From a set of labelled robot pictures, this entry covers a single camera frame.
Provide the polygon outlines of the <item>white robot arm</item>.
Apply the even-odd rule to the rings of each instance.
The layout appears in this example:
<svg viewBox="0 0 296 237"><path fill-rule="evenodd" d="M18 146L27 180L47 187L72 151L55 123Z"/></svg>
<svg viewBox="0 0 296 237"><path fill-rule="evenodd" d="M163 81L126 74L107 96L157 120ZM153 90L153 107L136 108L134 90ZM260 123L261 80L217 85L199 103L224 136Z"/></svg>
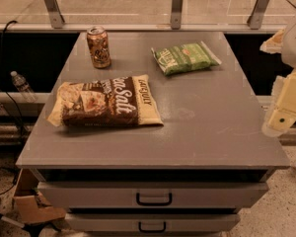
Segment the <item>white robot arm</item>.
<svg viewBox="0 0 296 237"><path fill-rule="evenodd" d="M259 49L266 53L279 53L282 62L293 68L288 76L275 78L270 107L261 128L266 136L278 137L296 121L296 15L285 29L264 41Z"/></svg>

